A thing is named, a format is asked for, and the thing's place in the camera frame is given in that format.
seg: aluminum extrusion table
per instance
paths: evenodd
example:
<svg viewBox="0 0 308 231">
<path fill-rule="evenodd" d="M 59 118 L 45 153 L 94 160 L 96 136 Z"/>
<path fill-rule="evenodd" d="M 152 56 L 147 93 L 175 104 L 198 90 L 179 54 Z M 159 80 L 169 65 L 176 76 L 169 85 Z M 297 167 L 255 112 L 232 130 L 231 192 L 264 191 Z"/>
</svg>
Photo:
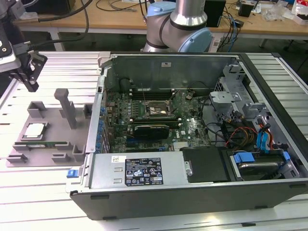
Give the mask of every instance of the aluminum extrusion table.
<svg viewBox="0 0 308 231">
<path fill-rule="evenodd" d="M 58 87 L 69 89 L 75 107 L 94 100 L 98 52 L 44 52 L 48 57 L 38 81 L 29 93 L 13 81 L 0 100 L 1 157 L 6 157 L 28 117 L 30 101 L 57 107 Z M 308 138 L 307 86 L 281 58 L 271 54 L 248 54 L 283 106 Z M 308 194 L 270 209 L 92 221 L 65 192 L 70 167 L 5 167 L 0 160 L 0 230 L 162 231 L 162 230 L 298 230 L 308 229 Z M 243 227 L 243 223 L 255 226 Z"/>
</svg>

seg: warning label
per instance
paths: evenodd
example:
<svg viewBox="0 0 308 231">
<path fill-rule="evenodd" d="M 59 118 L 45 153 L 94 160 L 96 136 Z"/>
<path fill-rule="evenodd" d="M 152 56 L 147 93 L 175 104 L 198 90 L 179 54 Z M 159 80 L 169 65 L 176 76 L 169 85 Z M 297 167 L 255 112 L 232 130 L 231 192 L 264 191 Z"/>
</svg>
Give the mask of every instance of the warning label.
<svg viewBox="0 0 308 231">
<path fill-rule="evenodd" d="M 125 184 L 127 186 L 164 184 L 160 158 L 126 159 Z"/>
</svg>

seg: connector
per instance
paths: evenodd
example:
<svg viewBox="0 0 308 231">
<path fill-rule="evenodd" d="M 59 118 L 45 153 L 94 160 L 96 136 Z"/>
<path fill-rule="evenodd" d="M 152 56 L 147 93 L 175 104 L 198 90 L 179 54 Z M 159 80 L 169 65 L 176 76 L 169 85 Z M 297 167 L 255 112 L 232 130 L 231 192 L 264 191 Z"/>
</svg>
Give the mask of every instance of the connector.
<svg viewBox="0 0 308 231">
<path fill-rule="evenodd" d="M 244 115 L 240 113 L 239 111 L 235 111 L 234 116 L 238 119 L 244 119 Z"/>
<path fill-rule="evenodd" d="M 259 132 L 264 132 L 264 131 L 266 131 L 266 130 L 269 129 L 269 128 L 270 128 L 270 124 L 267 123 L 266 125 L 264 125 L 263 128 L 261 128 L 261 129 L 259 130 Z"/>
<path fill-rule="evenodd" d="M 263 124 L 263 121 L 262 121 L 261 118 L 258 118 L 258 119 L 257 119 L 257 122 L 258 122 L 258 124 Z"/>
</svg>

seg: black box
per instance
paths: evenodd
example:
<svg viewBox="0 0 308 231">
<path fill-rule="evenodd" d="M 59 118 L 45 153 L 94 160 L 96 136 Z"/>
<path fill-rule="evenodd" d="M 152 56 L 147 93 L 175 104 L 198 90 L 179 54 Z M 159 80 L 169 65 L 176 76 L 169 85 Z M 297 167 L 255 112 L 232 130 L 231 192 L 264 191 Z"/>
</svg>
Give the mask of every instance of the black box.
<svg viewBox="0 0 308 231">
<path fill-rule="evenodd" d="M 207 27 L 219 27 L 226 0 L 206 0 L 204 12 L 207 15 Z"/>
<path fill-rule="evenodd" d="M 32 2 L 32 0 L 22 0 L 23 4 Z M 39 14 L 62 15 L 71 12 L 75 5 L 75 0 L 39 0 L 33 6 L 26 8 L 27 12 L 36 12 Z"/>
<path fill-rule="evenodd" d="M 239 16 L 248 18 L 253 8 L 254 8 L 253 4 L 243 4 L 242 3 L 239 9 Z"/>
</svg>

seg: blue tab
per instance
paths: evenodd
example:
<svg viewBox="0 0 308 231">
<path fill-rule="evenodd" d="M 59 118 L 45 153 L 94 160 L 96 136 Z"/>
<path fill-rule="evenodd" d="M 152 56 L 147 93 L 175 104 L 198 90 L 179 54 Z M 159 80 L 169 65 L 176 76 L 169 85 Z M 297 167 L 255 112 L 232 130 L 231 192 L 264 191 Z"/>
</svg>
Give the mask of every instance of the blue tab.
<svg viewBox="0 0 308 231">
<path fill-rule="evenodd" d="M 259 132 L 257 136 L 257 148 L 261 147 L 261 138 L 262 138 L 262 132 Z"/>
<path fill-rule="evenodd" d="M 242 162 L 254 162 L 254 156 L 252 153 L 237 153 L 234 155 L 234 160 L 236 163 Z"/>
<path fill-rule="evenodd" d="M 76 169 L 68 170 L 66 177 L 67 178 L 78 178 L 79 177 L 78 170 L 76 170 Z"/>
<path fill-rule="evenodd" d="M 263 150 L 265 153 L 269 153 L 269 151 L 266 149 L 266 142 L 268 140 L 269 135 L 264 132 L 261 142 L 261 150 Z"/>
<path fill-rule="evenodd" d="M 286 161 L 290 160 L 290 155 L 288 154 L 288 152 L 283 152 L 283 156 L 285 158 Z"/>
</svg>

